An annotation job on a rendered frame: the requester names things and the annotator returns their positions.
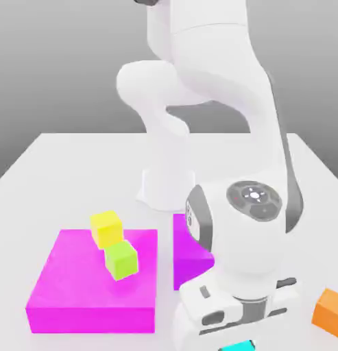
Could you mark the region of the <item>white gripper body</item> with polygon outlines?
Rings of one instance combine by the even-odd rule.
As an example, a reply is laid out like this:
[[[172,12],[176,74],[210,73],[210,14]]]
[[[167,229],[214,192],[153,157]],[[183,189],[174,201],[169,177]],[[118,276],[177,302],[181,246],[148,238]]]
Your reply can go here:
[[[173,320],[176,351],[218,351],[252,340],[255,351],[267,351],[268,341],[291,316],[291,304],[267,300],[181,301]]]

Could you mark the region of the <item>small cyan cube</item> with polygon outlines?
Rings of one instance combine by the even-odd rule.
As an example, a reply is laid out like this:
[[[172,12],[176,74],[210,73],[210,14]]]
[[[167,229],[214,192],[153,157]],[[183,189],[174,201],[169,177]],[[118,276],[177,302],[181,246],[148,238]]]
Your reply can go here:
[[[255,345],[252,340],[247,340],[230,346],[224,346],[219,348],[218,351],[255,351]]]

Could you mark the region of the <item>small lime green cube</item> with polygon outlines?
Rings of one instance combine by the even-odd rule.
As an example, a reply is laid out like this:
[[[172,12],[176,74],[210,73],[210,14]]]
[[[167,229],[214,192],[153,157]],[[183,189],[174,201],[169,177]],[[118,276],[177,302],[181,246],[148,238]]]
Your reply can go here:
[[[138,253],[128,240],[107,247],[104,256],[106,268],[116,281],[138,272]]]

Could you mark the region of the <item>small yellow cube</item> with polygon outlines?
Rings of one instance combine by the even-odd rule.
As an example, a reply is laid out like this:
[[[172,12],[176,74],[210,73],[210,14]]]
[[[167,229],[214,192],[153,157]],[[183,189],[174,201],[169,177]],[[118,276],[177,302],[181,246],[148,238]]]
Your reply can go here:
[[[115,211],[109,210],[90,216],[92,238],[100,250],[123,240],[123,226]]]

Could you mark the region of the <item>small orange cube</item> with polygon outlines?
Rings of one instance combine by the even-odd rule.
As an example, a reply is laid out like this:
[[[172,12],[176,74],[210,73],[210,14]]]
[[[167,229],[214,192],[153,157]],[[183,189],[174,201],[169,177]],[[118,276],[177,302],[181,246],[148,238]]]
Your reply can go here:
[[[338,337],[338,293],[324,289],[316,302],[311,323]]]

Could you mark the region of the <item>large purple box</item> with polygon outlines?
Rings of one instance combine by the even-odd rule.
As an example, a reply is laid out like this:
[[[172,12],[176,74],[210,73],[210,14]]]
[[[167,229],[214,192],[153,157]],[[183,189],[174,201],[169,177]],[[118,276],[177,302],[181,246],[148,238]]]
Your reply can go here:
[[[213,255],[189,234],[185,215],[173,215],[173,290],[203,274],[215,263]]]

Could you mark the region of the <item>large magenta box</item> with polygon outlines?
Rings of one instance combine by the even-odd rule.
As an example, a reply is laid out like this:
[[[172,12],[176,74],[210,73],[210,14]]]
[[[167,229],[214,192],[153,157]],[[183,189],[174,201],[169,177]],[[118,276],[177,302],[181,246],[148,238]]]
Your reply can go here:
[[[126,230],[137,274],[116,281],[90,230],[61,230],[25,307],[33,333],[153,333],[158,232]]]

